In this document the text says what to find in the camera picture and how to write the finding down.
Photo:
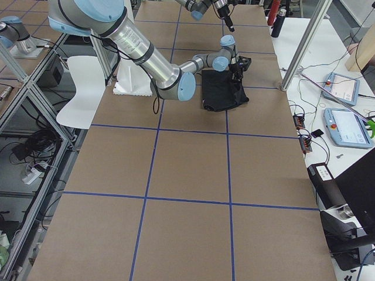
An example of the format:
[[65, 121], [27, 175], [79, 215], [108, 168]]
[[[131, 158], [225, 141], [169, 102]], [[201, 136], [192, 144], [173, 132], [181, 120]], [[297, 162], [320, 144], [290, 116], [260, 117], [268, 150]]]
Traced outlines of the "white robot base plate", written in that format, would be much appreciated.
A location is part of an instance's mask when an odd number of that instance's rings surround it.
[[151, 79], [131, 60], [121, 60], [113, 93], [116, 95], [152, 96]]

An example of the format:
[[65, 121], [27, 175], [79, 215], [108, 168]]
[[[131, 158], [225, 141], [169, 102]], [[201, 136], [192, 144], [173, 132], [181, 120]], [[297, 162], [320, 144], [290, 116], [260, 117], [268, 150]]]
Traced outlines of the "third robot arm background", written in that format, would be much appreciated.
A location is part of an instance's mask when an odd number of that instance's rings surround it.
[[50, 47], [46, 41], [32, 37], [17, 16], [1, 18], [1, 43], [19, 59], [36, 59]]

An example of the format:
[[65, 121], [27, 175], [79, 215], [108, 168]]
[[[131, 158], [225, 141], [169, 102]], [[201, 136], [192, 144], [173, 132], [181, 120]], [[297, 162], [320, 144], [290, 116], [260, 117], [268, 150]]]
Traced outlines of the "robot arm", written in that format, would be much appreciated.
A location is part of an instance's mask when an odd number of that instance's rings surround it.
[[231, 11], [229, 6], [232, 5], [235, 7], [238, 4], [238, 1], [228, 1], [228, 0], [177, 0], [178, 4], [184, 7], [187, 11], [190, 12], [191, 16], [195, 20], [201, 20], [206, 11], [213, 7], [213, 10], [216, 16], [223, 20], [230, 32], [234, 32], [233, 21], [231, 20]]
[[251, 59], [238, 54], [232, 35], [220, 39], [216, 53], [197, 54], [177, 66], [167, 61], [128, 18], [124, 1], [49, 1], [49, 24], [56, 31], [77, 36], [112, 40], [120, 53], [128, 56], [151, 77], [157, 96], [164, 100], [190, 100], [196, 89], [194, 74], [211, 67], [229, 69], [235, 83], [240, 83]]

